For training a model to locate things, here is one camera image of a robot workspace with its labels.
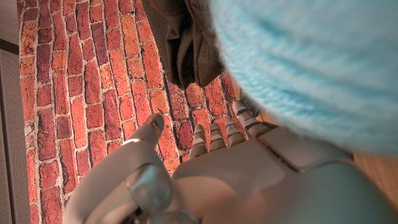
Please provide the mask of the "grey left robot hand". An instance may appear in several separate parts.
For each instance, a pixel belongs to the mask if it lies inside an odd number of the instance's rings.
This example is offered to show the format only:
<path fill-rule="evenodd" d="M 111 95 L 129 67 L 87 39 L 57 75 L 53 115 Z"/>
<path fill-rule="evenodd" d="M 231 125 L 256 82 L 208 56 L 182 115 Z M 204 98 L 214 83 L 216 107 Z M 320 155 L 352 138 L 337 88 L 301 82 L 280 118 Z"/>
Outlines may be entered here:
<path fill-rule="evenodd" d="M 396 223 L 397 210 L 346 150 L 258 121 L 197 126 L 188 160 L 169 174 L 153 114 L 87 173 L 65 223 Z"/>

